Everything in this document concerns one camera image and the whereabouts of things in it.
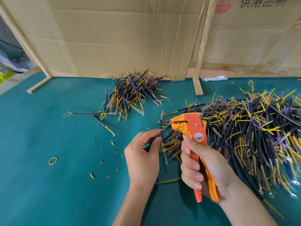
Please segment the hand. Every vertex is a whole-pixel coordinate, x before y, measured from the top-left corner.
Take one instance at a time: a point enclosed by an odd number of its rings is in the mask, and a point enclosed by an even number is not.
[[[204,182],[204,176],[199,172],[200,165],[190,158],[190,151],[199,155],[215,179],[220,200],[223,200],[233,185],[241,184],[225,158],[216,150],[208,145],[206,147],[194,142],[188,135],[184,136],[181,153],[182,180],[190,188],[195,190],[202,189],[202,193],[210,198],[209,188]]]
[[[155,136],[161,129],[140,132],[124,150],[130,177],[130,189],[151,192],[159,174],[159,148],[162,138]],[[146,143],[151,143],[149,152],[145,149]]]

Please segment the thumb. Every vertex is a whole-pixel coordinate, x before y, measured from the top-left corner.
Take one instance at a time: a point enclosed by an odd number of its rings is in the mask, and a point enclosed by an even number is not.
[[[204,161],[210,161],[213,159],[215,155],[215,150],[210,147],[204,147],[201,144],[196,143],[188,135],[184,136],[184,148],[182,151],[184,151],[186,154],[190,154],[189,150],[193,151],[197,155],[199,155]]]
[[[150,146],[149,153],[150,154],[159,154],[159,148],[160,148],[161,143],[162,143],[162,137],[157,137],[156,139],[154,139],[154,141],[152,142],[152,144]]]

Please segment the person's left hand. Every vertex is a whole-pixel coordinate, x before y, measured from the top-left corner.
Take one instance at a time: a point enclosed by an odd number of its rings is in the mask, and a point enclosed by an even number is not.
[[[162,138],[156,135],[161,129],[148,132],[140,132],[125,148],[124,155],[129,170],[130,188],[151,191],[159,174],[159,148]],[[145,149],[147,143],[151,143],[149,152]]]

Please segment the forearm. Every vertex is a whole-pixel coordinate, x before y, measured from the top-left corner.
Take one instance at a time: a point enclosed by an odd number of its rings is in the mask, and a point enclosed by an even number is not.
[[[130,187],[112,226],[141,225],[150,191]]]
[[[229,189],[226,198],[220,202],[233,226],[264,225],[277,226],[258,198],[242,182]]]

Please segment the pile of cables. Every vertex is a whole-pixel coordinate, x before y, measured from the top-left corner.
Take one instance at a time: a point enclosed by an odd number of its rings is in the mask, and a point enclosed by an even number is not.
[[[168,100],[170,98],[162,96],[158,93],[158,86],[163,82],[174,82],[178,80],[170,80],[166,78],[166,75],[155,76],[148,69],[141,74],[136,70],[133,70],[131,74],[122,74],[121,78],[113,78],[115,82],[115,87],[111,91],[106,92],[106,100],[103,103],[103,111],[90,112],[90,113],[72,113],[67,111],[63,117],[71,115],[93,115],[97,120],[97,125],[104,126],[109,130],[113,136],[115,134],[103,123],[103,119],[108,115],[117,115],[117,121],[123,117],[125,120],[128,119],[129,111],[131,108],[136,110],[138,113],[144,116],[143,104],[149,98],[157,106],[162,105],[162,101]]]
[[[170,119],[164,119],[167,115],[200,112],[201,119],[207,121],[207,144],[225,157],[237,176],[246,179],[260,199],[266,202],[266,194],[274,198],[272,186],[283,188],[296,199],[294,187],[301,188],[297,180],[301,166],[301,117],[298,114],[301,97],[291,96],[295,90],[283,97],[273,94],[275,89],[255,93],[253,82],[249,84],[252,92],[242,90],[246,95],[244,99],[221,96],[214,99],[214,95],[212,101],[204,104],[195,102],[177,111],[162,112],[161,128],[171,127]],[[182,133],[173,129],[163,137],[166,164],[176,158],[180,161],[182,141]]]

